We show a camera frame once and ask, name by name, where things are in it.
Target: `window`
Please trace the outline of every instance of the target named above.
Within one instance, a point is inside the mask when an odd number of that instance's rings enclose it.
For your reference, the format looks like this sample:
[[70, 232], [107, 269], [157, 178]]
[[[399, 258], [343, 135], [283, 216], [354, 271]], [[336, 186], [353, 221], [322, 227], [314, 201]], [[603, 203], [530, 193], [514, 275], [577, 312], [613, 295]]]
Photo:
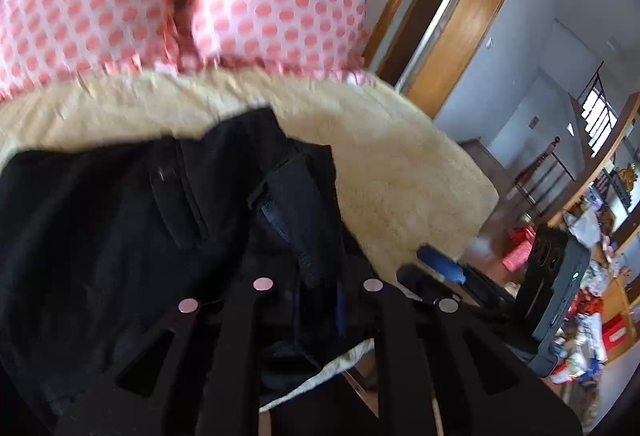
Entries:
[[593, 158], [616, 125], [617, 117], [603, 98], [602, 92], [595, 88], [591, 89], [582, 105], [582, 117], [587, 122], [586, 131], [591, 137], [589, 146], [593, 151]]

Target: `plastic bag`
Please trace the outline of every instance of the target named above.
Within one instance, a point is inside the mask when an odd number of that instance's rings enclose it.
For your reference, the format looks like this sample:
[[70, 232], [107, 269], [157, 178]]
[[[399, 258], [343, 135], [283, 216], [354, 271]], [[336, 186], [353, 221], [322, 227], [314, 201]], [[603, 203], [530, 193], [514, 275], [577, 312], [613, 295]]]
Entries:
[[569, 232], [587, 248], [600, 241], [600, 224], [593, 209], [586, 210], [577, 220], [565, 212], [564, 221], [569, 225]]
[[602, 317], [599, 313], [593, 315], [585, 315], [580, 318], [580, 322], [587, 328], [590, 335], [589, 344], [594, 357], [599, 362], [605, 362], [607, 359], [607, 350], [604, 347], [602, 339]]
[[549, 378], [554, 384], [565, 384], [582, 376], [588, 369], [589, 362], [584, 355], [581, 352], [575, 352], [562, 364], [555, 366]]
[[591, 259], [580, 281], [580, 289], [588, 291], [593, 296], [602, 297], [608, 287], [609, 271]]

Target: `red package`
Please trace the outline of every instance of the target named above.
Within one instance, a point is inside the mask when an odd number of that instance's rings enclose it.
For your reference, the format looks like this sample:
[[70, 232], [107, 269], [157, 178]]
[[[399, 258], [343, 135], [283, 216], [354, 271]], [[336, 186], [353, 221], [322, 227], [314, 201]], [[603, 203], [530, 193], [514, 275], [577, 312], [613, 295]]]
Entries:
[[626, 339], [625, 321], [620, 315], [616, 315], [602, 326], [602, 340], [604, 348], [609, 351], [621, 344]]
[[554, 370], [551, 371], [549, 379], [554, 384], [566, 384], [567, 382], [573, 381], [569, 366], [566, 364], [566, 362], [560, 361], [558, 361], [558, 364], [554, 367]]
[[516, 229], [509, 238], [511, 243], [502, 258], [502, 265], [509, 272], [515, 272], [529, 259], [533, 241], [536, 239], [536, 231], [532, 226], [525, 226]]
[[583, 315], [593, 315], [594, 313], [602, 313], [604, 311], [604, 302], [602, 297], [591, 295], [586, 290], [578, 292], [580, 303], [578, 304], [578, 313]]
[[580, 291], [578, 291], [577, 294], [575, 294], [574, 300], [571, 301], [571, 304], [569, 305], [569, 309], [566, 312], [566, 316], [567, 318], [571, 318], [573, 317], [575, 314], [578, 313], [578, 306], [580, 305], [580, 301], [581, 301], [581, 297], [580, 297]]

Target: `wooden floor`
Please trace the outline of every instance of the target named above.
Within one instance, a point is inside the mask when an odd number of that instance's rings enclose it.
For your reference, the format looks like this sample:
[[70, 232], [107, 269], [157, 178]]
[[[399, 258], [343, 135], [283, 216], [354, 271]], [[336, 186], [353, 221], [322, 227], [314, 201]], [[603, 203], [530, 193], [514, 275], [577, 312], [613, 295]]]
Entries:
[[510, 273], [502, 265], [502, 256], [508, 247], [508, 232], [528, 209], [523, 197], [513, 189], [513, 179], [507, 171], [477, 141], [465, 142], [462, 147], [476, 165], [489, 178], [498, 191], [500, 200], [494, 212], [484, 222], [478, 236], [471, 241], [460, 263], [477, 268], [500, 285], [512, 281], [521, 283], [521, 272]]

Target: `bed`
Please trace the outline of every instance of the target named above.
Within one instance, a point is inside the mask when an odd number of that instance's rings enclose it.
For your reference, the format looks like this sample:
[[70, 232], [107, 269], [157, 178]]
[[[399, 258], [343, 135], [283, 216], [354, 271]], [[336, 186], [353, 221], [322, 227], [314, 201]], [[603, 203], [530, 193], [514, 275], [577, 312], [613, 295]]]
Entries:
[[[458, 259], [497, 202], [472, 159], [371, 74], [361, 84], [260, 68], [77, 75], [0, 104], [0, 166], [29, 148], [75, 151], [167, 133], [198, 137], [266, 104], [288, 135], [332, 146], [340, 212], [387, 282], [397, 283], [400, 265], [418, 264], [415, 250], [426, 242]], [[363, 342], [289, 396], [351, 367], [371, 347]]]

